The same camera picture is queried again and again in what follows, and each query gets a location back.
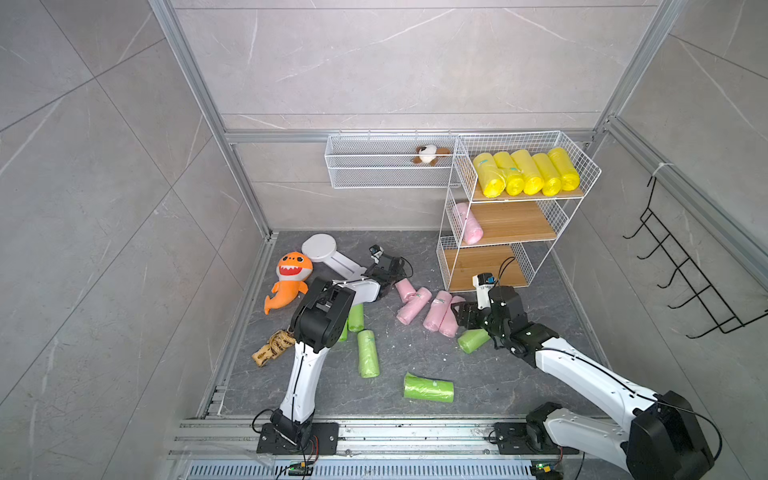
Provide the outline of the pink roll top angled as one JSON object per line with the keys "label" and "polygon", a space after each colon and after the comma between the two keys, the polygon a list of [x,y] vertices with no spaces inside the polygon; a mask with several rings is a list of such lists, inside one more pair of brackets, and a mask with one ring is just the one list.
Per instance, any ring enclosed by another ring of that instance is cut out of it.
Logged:
{"label": "pink roll top angled", "polygon": [[413,297],[416,296],[417,290],[413,287],[408,278],[404,278],[394,284],[395,289],[401,301],[407,304]]}

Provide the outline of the yellow roll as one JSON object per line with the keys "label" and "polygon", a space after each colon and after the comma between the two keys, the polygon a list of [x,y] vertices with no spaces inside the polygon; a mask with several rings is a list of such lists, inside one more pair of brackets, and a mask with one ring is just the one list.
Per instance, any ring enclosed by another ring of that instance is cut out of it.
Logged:
{"label": "yellow roll", "polygon": [[506,193],[512,197],[520,195],[525,188],[525,179],[510,153],[500,151],[494,154],[493,158],[504,177]]}
{"label": "yellow roll", "polygon": [[548,152],[548,157],[559,173],[563,191],[575,191],[580,186],[580,174],[575,168],[569,153],[562,147],[556,147]]}
{"label": "yellow roll", "polygon": [[544,180],[532,155],[527,150],[521,149],[514,151],[511,157],[523,175],[524,193],[529,196],[539,193],[543,188]]}
{"label": "yellow roll", "polygon": [[505,191],[506,180],[490,153],[483,152],[476,156],[473,166],[482,194],[486,198],[497,198]]}

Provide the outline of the yellow roll horizontal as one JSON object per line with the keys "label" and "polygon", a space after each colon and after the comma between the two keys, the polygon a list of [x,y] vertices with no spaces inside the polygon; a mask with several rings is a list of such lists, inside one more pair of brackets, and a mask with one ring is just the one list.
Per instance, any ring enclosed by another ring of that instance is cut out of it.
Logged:
{"label": "yellow roll horizontal", "polygon": [[562,190],[561,175],[545,153],[537,153],[532,156],[539,173],[543,179],[541,193],[547,197],[553,197]]}

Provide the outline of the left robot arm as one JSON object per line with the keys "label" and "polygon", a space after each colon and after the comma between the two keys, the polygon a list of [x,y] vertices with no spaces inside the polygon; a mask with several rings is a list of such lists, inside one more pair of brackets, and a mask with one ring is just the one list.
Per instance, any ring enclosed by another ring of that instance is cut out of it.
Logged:
{"label": "left robot arm", "polygon": [[293,367],[286,395],[270,417],[283,438],[301,447],[309,443],[322,366],[351,309],[379,300],[411,271],[405,259],[385,254],[358,279],[313,280],[291,319],[296,339]]}

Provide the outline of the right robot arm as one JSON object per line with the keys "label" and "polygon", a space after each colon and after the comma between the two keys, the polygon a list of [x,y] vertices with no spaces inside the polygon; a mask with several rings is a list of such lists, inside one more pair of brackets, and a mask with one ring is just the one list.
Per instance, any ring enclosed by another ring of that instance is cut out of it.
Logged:
{"label": "right robot arm", "polygon": [[460,326],[487,334],[495,348],[562,381],[608,417],[584,417],[546,403],[526,418],[532,449],[573,448],[635,479],[701,479],[714,467],[719,454],[702,431],[705,418],[683,396],[637,385],[582,354],[546,325],[530,321],[512,287],[484,277],[476,294],[476,301],[452,306]]}

